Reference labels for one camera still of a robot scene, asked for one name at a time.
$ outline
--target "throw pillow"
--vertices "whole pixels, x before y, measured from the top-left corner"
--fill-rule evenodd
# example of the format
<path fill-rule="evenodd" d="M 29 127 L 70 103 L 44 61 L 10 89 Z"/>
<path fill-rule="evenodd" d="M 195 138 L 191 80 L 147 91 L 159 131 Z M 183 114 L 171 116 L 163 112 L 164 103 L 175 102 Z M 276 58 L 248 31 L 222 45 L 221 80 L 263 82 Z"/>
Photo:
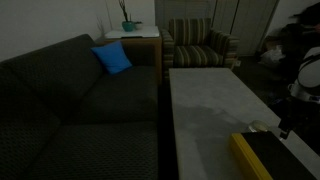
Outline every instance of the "throw pillow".
<path fill-rule="evenodd" d="M 116 74 L 132 66 L 122 48 L 121 41 L 91 48 L 110 74 Z"/>

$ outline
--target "dark gray sofa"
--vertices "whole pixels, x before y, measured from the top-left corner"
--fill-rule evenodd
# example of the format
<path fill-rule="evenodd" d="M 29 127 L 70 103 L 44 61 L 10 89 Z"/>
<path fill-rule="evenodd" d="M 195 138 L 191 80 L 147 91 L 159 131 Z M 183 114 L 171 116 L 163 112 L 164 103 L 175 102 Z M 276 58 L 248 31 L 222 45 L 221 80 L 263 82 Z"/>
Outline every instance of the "dark gray sofa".
<path fill-rule="evenodd" d="M 0 179 L 158 179 L 154 49 L 106 73 L 88 35 L 0 63 Z"/>

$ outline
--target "yellow object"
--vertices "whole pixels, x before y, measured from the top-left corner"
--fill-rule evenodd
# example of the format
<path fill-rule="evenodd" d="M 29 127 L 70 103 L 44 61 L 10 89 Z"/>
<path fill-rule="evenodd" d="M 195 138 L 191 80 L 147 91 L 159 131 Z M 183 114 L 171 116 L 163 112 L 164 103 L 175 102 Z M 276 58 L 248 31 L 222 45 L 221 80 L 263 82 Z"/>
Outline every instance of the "yellow object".
<path fill-rule="evenodd" d="M 230 146 L 245 179 L 273 179 L 241 133 L 231 134 Z"/>

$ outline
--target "coffee table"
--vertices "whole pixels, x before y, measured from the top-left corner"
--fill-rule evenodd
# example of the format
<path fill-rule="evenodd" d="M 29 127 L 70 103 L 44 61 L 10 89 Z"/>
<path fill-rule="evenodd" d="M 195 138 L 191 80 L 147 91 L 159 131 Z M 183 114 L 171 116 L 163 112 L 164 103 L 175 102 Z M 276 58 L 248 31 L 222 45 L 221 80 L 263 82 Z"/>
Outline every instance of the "coffee table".
<path fill-rule="evenodd" d="M 169 73 L 180 179 L 242 179 L 229 148 L 230 134 L 260 120 L 278 136 L 280 119 L 229 69 Z M 294 132 L 282 142 L 320 179 L 320 158 L 311 148 Z"/>

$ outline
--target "chair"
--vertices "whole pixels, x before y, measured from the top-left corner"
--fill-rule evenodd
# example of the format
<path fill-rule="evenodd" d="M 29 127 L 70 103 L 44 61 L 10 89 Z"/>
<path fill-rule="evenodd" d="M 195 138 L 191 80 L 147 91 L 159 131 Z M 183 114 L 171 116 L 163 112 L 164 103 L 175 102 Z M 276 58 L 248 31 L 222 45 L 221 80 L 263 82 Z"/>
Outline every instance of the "chair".
<path fill-rule="evenodd" d="M 162 29 L 163 78 L 169 68 L 229 67 L 237 59 L 239 39 L 210 28 L 211 19 L 171 19 Z"/>

